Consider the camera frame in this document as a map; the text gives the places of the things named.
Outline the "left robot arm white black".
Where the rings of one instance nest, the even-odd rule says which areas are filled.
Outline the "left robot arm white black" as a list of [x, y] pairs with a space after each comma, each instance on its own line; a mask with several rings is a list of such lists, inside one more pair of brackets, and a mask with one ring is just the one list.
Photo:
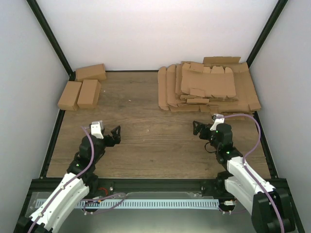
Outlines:
[[94, 121], [89, 128], [59, 185], [29, 217], [18, 219], [15, 232], [56, 233], [84, 197], [99, 192], [95, 165], [107, 147], [121, 142], [121, 127], [117, 126], [110, 134], [105, 134], [102, 122]]

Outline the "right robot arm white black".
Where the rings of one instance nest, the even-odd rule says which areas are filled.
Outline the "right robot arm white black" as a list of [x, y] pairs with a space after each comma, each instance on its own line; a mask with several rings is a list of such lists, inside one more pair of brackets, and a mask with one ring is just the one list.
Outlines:
[[233, 144], [233, 132], [224, 118], [213, 124], [193, 122], [193, 134], [214, 147], [225, 171], [218, 174], [216, 191], [232, 194], [248, 211], [258, 233], [289, 233], [296, 229], [289, 193], [276, 188], [256, 173]]

